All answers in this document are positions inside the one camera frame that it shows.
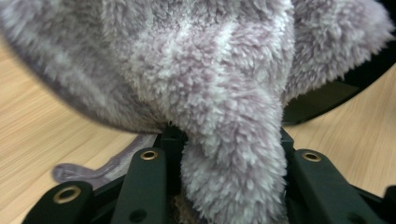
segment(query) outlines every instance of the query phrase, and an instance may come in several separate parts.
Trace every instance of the screw hole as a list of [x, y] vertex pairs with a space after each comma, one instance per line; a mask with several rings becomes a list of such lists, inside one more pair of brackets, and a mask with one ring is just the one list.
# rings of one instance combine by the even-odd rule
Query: screw hole
[[367, 222], [356, 213], [349, 213], [346, 218], [353, 224], [366, 224]]
[[54, 196], [53, 201], [56, 203], [69, 203], [75, 200], [81, 193], [81, 189], [76, 185], [59, 190]]
[[129, 220], [132, 223], [139, 223], [146, 219], [148, 216], [147, 212], [143, 209], [134, 210], [129, 216]]
[[145, 161], [151, 161], [157, 157], [158, 157], [158, 153], [155, 151], [145, 151], [140, 155], [140, 158], [142, 158]]
[[303, 158], [308, 161], [321, 161], [321, 157], [318, 154], [312, 152], [305, 152], [303, 154]]

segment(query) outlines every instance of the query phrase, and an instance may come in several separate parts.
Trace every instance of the light wood surface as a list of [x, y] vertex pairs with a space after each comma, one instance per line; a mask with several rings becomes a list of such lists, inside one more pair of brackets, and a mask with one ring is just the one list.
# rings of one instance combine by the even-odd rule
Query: light wood surface
[[[287, 128], [296, 148], [327, 155], [352, 184], [382, 195], [396, 184], [396, 66], [332, 112]], [[105, 128], [60, 103], [0, 43], [0, 222], [21, 223], [56, 183], [62, 162], [98, 168], [135, 135]]]

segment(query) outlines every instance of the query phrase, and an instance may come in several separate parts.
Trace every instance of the stuffed animal body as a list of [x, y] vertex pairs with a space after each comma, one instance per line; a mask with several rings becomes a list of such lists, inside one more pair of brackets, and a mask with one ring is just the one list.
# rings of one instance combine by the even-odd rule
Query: stuffed animal body
[[1, 0], [11, 46], [57, 95], [134, 133], [186, 132], [183, 188], [210, 223], [278, 223], [287, 102], [392, 39], [374, 0]]

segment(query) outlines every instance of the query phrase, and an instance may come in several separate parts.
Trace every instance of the plush toy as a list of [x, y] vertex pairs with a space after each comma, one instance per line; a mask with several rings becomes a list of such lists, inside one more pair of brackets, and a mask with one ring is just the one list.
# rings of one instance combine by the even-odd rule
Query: plush toy
[[187, 199], [210, 223], [285, 221], [287, 102], [392, 39], [375, 0], [0, 0], [4, 35], [106, 125], [188, 137]]

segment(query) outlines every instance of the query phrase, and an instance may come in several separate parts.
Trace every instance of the brass grommet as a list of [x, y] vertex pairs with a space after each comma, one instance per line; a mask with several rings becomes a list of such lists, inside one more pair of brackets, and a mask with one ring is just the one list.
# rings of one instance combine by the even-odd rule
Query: brass grommet
[[145, 151], [142, 154], [140, 154], [140, 158], [142, 158], [145, 161], [151, 161], [157, 157], [158, 157], [158, 152], [156, 151]]
[[[72, 191], [72, 192], [70, 195], [63, 196], [62, 194], [66, 193], [67, 191]], [[55, 201], [56, 203], [69, 203], [75, 200], [80, 193], [81, 193], [81, 189], [76, 185], [72, 185], [70, 187], [59, 190], [55, 194], [55, 196], [53, 196], [53, 201]]]
[[303, 153], [303, 158], [308, 161], [321, 161], [321, 157], [313, 152], [305, 152]]

